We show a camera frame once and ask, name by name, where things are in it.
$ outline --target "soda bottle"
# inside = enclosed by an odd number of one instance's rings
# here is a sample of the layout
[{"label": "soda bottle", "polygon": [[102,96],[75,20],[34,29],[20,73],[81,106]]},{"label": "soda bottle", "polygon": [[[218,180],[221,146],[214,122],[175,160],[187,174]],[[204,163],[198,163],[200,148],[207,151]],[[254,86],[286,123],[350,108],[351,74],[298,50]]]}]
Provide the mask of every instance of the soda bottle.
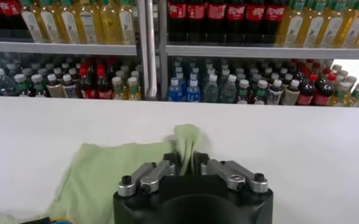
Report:
[{"label": "soda bottle", "polygon": [[226,11],[226,42],[243,42],[244,0],[228,0]]},{"label": "soda bottle", "polygon": [[168,101],[181,102],[182,89],[177,78],[171,78],[171,85],[168,87]]},{"label": "soda bottle", "polygon": [[282,94],[281,104],[293,106],[300,95],[300,81],[293,79],[289,87]]},{"label": "soda bottle", "polygon": [[207,7],[207,42],[223,42],[224,15],[226,12],[225,0],[209,0]]},{"label": "soda bottle", "polygon": [[315,81],[317,78],[317,75],[310,74],[309,80],[301,85],[297,105],[308,106],[311,104],[312,98],[316,92]]},{"label": "soda bottle", "polygon": [[49,95],[51,95],[51,97],[64,98],[63,85],[57,80],[56,75],[48,75],[48,81],[49,83],[46,85],[46,88],[49,91]]},{"label": "soda bottle", "polygon": [[216,103],[218,100],[218,86],[217,86],[217,75],[211,74],[209,76],[209,82],[205,85],[204,88],[204,98],[203,102],[206,103]]},{"label": "soda bottle", "polygon": [[205,0],[192,0],[187,4],[188,40],[190,42],[205,41],[204,21]]},{"label": "soda bottle", "polygon": [[168,38],[173,42],[186,41],[186,0],[169,0],[168,6]]}]

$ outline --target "red label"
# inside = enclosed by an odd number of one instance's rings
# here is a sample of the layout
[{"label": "red label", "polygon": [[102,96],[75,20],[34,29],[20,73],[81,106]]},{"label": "red label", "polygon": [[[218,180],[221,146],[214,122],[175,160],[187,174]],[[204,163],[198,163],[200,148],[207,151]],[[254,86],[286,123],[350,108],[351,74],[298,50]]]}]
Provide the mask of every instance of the red label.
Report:
[{"label": "red label", "polygon": [[187,14],[190,19],[203,19],[205,17],[205,4],[187,5]]},{"label": "red label", "polygon": [[186,18],[186,4],[168,3],[169,17],[174,19]]},{"label": "red label", "polygon": [[270,21],[280,21],[283,18],[284,7],[269,5],[266,10],[266,19]]},{"label": "red label", "polygon": [[228,5],[227,8],[227,19],[237,21],[244,18],[245,5]]},{"label": "red label", "polygon": [[300,94],[299,98],[297,99],[297,104],[298,105],[309,105],[311,104],[313,96],[305,96]]},{"label": "red label", "polygon": [[223,19],[226,11],[226,5],[208,4],[208,18]]},{"label": "red label", "polygon": [[0,1],[3,13],[7,16],[18,15],[21,13],[21,5],[17,1]]},{"label": "red label", "polygon": [[265,7],[263,5],[247,5],[246,19],[248,20],[261,20]]},{"label": "red label", "polygon": [[98,91],[98,97],[100,99],[113,99],[113,90],[109,90],[106,92]]}]

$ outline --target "juice bottle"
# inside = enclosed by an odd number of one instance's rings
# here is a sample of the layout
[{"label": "juice bottle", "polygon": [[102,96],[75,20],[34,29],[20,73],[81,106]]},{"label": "juice bottle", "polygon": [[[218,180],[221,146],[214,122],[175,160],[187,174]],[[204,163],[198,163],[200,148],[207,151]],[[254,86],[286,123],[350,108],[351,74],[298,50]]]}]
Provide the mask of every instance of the juice bottle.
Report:
[{"label": "juice bottle", "polygon": [[323,24],[323,14],[326,0],[315,0],[311,10],[304,12],[300,31],[297,36],[297,47],[314,47],[316,37]]},{"label": "juice bottle", "polygon": [[64,35],[68,37],[71,44],[86,43],[78,8],[73,5],[73,0],[62,0],[62,5],[62,21],[66,27]]},{"label": "juice bottle", "polygon": [[343,22],[343,10],[345,6],[346,0],[335,0],[332,2],[330,10],[324,12],[324,22],[316,39],[316,47],[332,47],[331,44]]},{"label": "juice bottle", "polygon": [[62,30],[65,30],[65,27],[61,28],[64,25],[63,23],[60,23],[56,17],[60,15],[60,7],[53,4],[53,0],[40,0],[40,5],[40,15],[44,21],[44,26],[49,40],[52,43],[66,42],[66,39],[64,39],[62,35]]},{"label": "juice bottle", "polygon": [[109,0],[102,0],[101,8],[102,25],[107,44],[121,44],[123,34],[118,16],[118,8]]},{"label": "juice bottle", "polygon": [[80,0],[79,15],[87,44],[104,43],[104,33],[98,5],[90,4],[90,0]]},{"label": "juice bottle", "polygon": [[123,33],[123,43],[126,45],[135,44],[135,23],[133,21],[133,7],[130,0],[121,0],[119,20]]},{"label": "juice bottle", "polygon": [[345,12],[342,23],[334,40],[336,47],[351,48],[359,35],[359,1],[355,3],[353,10]]},{"label": "juice bottle", "polygon": [[279,36],[277,45],[281,47],[294,47],[297,35],[302,24],[302,9],[304,0],[295,0],[292,2],[291,10],[287,11],[279,27]]}]

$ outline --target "bottle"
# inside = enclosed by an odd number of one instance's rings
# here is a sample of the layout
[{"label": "bottle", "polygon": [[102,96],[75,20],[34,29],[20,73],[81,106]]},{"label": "bottle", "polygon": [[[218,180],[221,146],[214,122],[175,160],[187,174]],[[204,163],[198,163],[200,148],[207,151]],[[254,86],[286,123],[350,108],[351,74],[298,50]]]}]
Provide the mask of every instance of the bottle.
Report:
[{"label": "bottle", "polygon": [[109,0],[102,0],[101,17],[106,44],[122,44],[123,34],[119,21],[118,6]]},{"label": "bottle", "polygon": [[239,90],[237,97],[237,104],[248,104],[248,89],[249,89],[248,80],[242,79],[239,82]]},{"label": "bottle", "polygon": [[86,43],[85,35],[83,33],[83,25],[78,16],[78,8],[74,5],[73,0],[62,1],[62,22],[66,27],[64,36],[68,43],[80,44]]},{"label": "bottle", "polygon": [[188,41],[204,42],[205,0],[191,0],[187,4]]},{"label": "bottle", "polygon": [[341,28],[343,22],[343,10],[346,6],[346,0],[334,0],[331,2],[331,10],[324,12],[323,25],[320,28],[316,38],[316,47],[331,48],[332,43]]},{"label": "bottle", "polygon": [[217,75],[210,74],[209,82],[205,85],[202,101],[205,103],[216,103],[218,100]]},{"label": "bottle", "polygon": [[328,102],[329,107],[345,107],[347,104],[347,92],[351,87],[350,83],[341,82]]},{"label": "bottle", "polygon": [[187,88],[186,101],[191,103],[199,103],[201,93],[196,79],[190,79],[190,85]]},{"label": "bottle", "polygon": [[79,0],[79,15],[87,44],[103,44],[104,33],[99,7],[90,0]]},{"label": "bottle", "polygon": [[66,98],[79,98],[77,88],[69,74],[63,76],[63,90]]},{"label": "bottle", "polygon": [[296,47],[313,48],[316,38],[323,24],[323,10],[326,0],[314,0],[308,10],[303,15],[300,31],[297,35]]},{"label": "bottle", "polygon": [[120,0],[119,20],[126,45],[135,44],[135,23],[133,21],[133,6],[130,0]]},{"label": "bottle", "polygon": [[280,47],[295,47],[299,33],[305,0],[292,1],[291,10],[287,11],[278,28],[277,45]]},{"label": "bottle", "polygon": [[309,106],[316,92],[315,81],[318,77],[315,74],[309,75],[309,80],[301,84],[300,95],[297,99],[297,105]]},{"label": "bottle", "polygon": [[49,95],[51,95],[51,97],[64,98],[63,85],[57,80],[56,75],[48,75],[48,81],[49,83],[46,85],[46,88],[49,91]]},{"label": "bottle", "polygon": [[65,31],[63,23],[57,17],[60,16],[60,7],[53,3],[53,0],[40,0],[41,19],[44,22],[46,33],[52,43],[66,43],[62,31]]},{"label": "bottle", "polygon": [[350,99],[346,103],[347,107],[359,107],[359,83],[351,94]]}]

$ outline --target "bottle label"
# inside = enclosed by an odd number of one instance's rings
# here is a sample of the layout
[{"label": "bottle label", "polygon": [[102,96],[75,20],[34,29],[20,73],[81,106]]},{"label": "bottle label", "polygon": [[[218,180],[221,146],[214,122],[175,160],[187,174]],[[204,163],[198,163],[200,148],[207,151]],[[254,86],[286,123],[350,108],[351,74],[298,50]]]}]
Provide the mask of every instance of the bottle label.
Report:
[{"label": "bottle label", "polygon": [[246,19],[259,21],[263,18],[265,7],[263,5],[247,5]]},{"label": "bottle label", "polygon": [[21,4],[17,1],[0,1],[0,7],[6,16],[18,15],[21,13]]},{"label": "bottle label", "polygon": [[82,20],[84,33],[87,38],[88,44],[97,44],[95,26],[94,26],[94,17],[90,12],[81,12],[80,18]]},{"label": "bottle label", "polygon": [[187,14],[190,19],[203,19],[205,17],[205,4],[187,5]]},{"label": "bottle label", "polygon": [[299,33],[301,24],[301,16],[295,16],[290,20],[283,47],[294,47],[294,43],[296,42],[297,34]]},{"label": "bottle label", "polygon": [[71,44],[80,44],[79,33],[77,32],[74,14],[70,12],[62,12],[62,17],[69,36]]},{"label": "bottle label", "polygon": [[227,5],[208,4],[208,18],[223,19]]},{"label": "bottle label", "polygon": [[44,21],[46,30],[48,31],[49,37],[52,43],[61,43],[59,31],[57,30],[55,19],[49,12],[41,12],[41,17]]},{"label": "bottle label", "polygon": [[268,21],[281,21],[283,18],[284,7],[269,5],[266,10],[266,19]]},{"label": "bottle label", "polygon": [[240,21],[244,18],[245,5],[228,5],[227,8],[227,19]]},{"label": "bottle label", "polygon": [[168,3],[169,17],[173,19],[186,18],[186,4]]},{"label": "bottle label", "polygon": [[297,99],[297,104],[298,105],[309,105],[311,104],[313,96],[305,96],[300,94],[299,98]]},{"label": "bottle label", "polygon": [[133,15],[130,12],[120,12],[119,20],[121,22],[121,28],[123,30],[123,38],[126,44],[134,42],[134,29],[133,29]]},{"label": "bottle label", "polygon": [[338,33],[340,25],[342,25],[343,19],[340,17],[330,19],[328,26],[324,32],[323,39],[320,43],[321,48],[330,48],[335,39],[336,33]]},{"label": "bottle label", "polygon": [[323,24],[323,17],[316,17],[311,20],[309,25],[309,29],[307,32],[307,37],[304,41],[304,47],[314,47],[316,37],[318,37],[318,33],[320,31],[321,25]]},{"label": "bottle label", "polygon": [[349,32],[343,41],[342,48],[354,47],[355,40],[359,34],[359,17],[352,22]]}]

